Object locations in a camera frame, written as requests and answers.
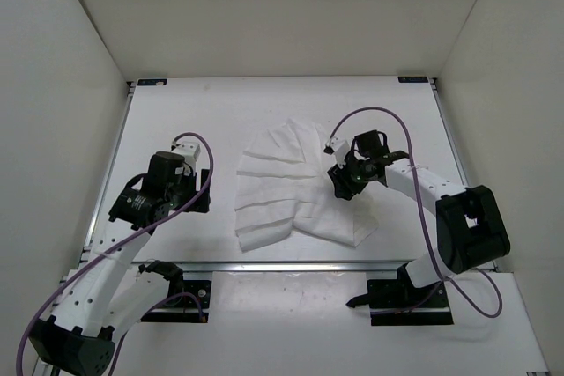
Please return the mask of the aluminium front rail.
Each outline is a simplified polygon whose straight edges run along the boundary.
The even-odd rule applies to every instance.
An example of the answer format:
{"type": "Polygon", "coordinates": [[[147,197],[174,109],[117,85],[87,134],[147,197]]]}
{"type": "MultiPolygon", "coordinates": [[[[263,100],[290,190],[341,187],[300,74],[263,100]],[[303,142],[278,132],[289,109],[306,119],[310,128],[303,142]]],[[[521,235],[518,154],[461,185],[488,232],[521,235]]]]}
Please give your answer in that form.
{"type": "Polygon", "coordinates": [[[174,262],[185,272],[392,272],[402,262],[174,262]]]}

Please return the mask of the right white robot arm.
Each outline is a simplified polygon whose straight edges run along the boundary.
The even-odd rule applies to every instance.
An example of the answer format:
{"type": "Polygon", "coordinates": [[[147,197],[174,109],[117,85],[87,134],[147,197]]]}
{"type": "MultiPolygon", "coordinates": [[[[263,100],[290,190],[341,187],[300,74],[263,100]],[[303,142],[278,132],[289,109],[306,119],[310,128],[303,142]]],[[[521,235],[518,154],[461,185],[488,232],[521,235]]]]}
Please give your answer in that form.
{"type": "Polygon", "coordinates": [[[435,217],[436,247],[399,271],[395,294],[406,306],[417,305],[427,287],[508,255],[510,241],[490,188],[469,188],[448,181],[411,162],[405,151],[391,151],[378,130],[357,135],[351,143],[332,137],[324,152],[336,164],[328,175],[335,197],[347,201],[370,182],[400,192],[435,217]]]}

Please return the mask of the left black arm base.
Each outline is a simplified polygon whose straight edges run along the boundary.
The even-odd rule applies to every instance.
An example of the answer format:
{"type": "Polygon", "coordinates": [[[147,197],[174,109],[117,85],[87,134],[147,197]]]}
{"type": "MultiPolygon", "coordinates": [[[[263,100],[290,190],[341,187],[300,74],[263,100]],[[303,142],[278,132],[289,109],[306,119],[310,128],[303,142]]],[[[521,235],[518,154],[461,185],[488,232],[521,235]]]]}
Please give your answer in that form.
{"type": "Polygon", "coordinates": [[[168,282],[167,295],[162,304],[155,306],[142,322],[205,324],[209,318],[211,280],[187,280],[183,270],[172,262],[151,261],[138,266],[139,274],[153,273],[168,282]]]}

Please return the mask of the white pleated skirt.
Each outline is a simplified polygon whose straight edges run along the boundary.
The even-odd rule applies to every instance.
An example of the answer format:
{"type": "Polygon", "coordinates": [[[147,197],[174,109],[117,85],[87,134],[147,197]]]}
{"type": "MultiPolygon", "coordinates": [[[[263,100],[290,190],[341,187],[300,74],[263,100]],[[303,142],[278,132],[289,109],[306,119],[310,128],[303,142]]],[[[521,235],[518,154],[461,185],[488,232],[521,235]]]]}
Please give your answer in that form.
{"type": "Polygon", "coordinates": [[[335,197],[326,139],[323,126],[296,119],[256,133],[236,171],[234,228],[241,250],[267,247],[294,231],[357,247],[376,232],[372,196],[335,197]]]}

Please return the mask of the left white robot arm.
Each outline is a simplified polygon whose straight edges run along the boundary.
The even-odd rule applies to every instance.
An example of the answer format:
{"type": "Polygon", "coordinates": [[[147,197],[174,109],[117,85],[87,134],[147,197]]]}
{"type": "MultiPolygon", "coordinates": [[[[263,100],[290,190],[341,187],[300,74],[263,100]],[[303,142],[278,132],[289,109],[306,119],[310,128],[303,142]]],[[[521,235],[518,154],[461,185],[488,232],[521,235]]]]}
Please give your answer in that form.
{"type": "Polygon", "coordinates": [[[125,184],[108,219],[126,222],[140,234],[133,240],[126,234],[95,238],[90,258],[70,276],[58,305],[32,325],[29,340],[43,362],[71,375],[110,374],[124,336],[151,310],[202,308],[197,295],[185,289],[181,268],[171,262],[139,265],[137,281],[118,290],[159,221],[179,211],[210,209],[211,177],[209,170],[197,169],[199,154],[196,143],[158,151],[147,171],[125,184]]]}

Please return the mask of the blue corner label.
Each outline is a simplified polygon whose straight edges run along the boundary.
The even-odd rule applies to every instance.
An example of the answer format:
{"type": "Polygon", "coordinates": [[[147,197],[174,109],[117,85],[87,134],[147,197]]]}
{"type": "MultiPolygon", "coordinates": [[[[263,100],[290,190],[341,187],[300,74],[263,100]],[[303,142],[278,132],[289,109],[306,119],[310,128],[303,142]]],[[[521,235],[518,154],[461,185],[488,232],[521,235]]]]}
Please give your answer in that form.
{"type": "Polygon", "coordinates": [[[398,76],[400,84],[427,84],[428,78],[425,76],[398,76]]]}
{"type": "Polygon", "coordinates": [[[166,84],[166,78],[141,78],[137,81],[137,86],[164,86],[166,84]]]}

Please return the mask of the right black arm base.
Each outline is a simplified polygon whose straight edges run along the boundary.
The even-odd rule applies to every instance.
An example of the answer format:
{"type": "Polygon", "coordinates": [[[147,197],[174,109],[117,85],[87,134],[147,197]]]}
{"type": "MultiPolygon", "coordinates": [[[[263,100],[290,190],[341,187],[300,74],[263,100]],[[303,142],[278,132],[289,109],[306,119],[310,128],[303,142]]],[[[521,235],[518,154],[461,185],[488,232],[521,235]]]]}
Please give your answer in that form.
{"type": "Polygon", "coordinates": [[[346,306],[351,309],[367,306],[373,327],[454,324],[444,283],[416,288],[404,266],[397,270],[395,278],[369,278],[367,292],[349,299],[346,306]]]}

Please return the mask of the right blue corner label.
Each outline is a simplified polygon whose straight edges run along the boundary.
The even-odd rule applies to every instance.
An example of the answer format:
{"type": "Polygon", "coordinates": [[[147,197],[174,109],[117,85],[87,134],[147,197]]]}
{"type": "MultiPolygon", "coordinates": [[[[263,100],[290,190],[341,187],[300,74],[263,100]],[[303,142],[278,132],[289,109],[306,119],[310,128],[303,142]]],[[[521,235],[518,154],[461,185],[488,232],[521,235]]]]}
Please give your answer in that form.
{"type": "Polygon", "coordinates": [[[428,78],[425,76],[398,76],[400,84],[427,84],[428,78]]]}

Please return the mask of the left blue corner label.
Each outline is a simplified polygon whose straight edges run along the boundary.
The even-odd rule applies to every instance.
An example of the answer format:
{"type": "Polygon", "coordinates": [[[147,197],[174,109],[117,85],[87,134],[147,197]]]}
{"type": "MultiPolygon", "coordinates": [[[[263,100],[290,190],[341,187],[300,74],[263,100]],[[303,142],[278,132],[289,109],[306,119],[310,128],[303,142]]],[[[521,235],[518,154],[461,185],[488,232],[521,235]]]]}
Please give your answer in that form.
{"type": "Polygon", "coordinates": [[[166,84],[166,78],[141,78],[137,81],[137,86],[164,86],[166,84]]]}

